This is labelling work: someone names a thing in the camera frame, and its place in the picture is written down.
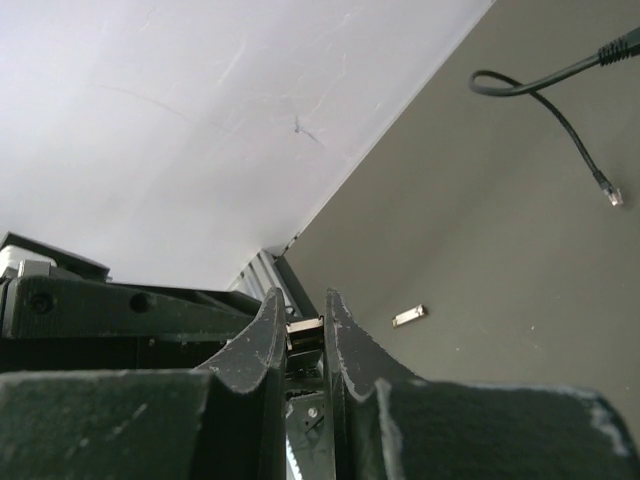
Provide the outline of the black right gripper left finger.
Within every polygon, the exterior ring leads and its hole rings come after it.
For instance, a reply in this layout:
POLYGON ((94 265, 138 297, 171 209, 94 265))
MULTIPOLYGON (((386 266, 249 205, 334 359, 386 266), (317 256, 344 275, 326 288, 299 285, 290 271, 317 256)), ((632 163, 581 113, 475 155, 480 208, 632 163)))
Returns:
POLYGON ((282 479, 286 312, 191 369, 5 373, 5 479, 282 479))

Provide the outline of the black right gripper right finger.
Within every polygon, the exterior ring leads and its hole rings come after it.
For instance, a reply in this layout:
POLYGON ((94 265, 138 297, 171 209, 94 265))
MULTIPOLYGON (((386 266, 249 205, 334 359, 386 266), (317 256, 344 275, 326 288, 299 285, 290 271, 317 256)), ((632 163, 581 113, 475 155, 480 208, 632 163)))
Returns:
POLYGON ((598 392, 432 381, 329 290, 325 415, 338 479, 627 479, 631 436, 598 392))

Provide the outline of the silver SFP module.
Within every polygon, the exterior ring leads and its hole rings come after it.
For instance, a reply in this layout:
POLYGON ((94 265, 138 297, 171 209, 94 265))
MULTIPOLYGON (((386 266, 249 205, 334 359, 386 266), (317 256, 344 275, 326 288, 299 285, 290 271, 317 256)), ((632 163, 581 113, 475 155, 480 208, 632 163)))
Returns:
POLYGON ((398 328, 402 325, 410 323, 412 321, 418 320, 420 318, 425 317, 428 314, 426 307, 422 304, 417 305, 409 310, 406 310, 402 313, 397 314, 393 317, 391 323, 393 328, 398 328))

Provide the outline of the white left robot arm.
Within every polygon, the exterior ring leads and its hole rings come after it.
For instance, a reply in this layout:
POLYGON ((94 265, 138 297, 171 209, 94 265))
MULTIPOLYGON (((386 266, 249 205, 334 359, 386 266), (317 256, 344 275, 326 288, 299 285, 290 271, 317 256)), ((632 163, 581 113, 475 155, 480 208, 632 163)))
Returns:
POLYGON ((254 319, 237 291, 117 283, 107 266, 8 232, 1 240, 1 370, 187 369, 254 319))

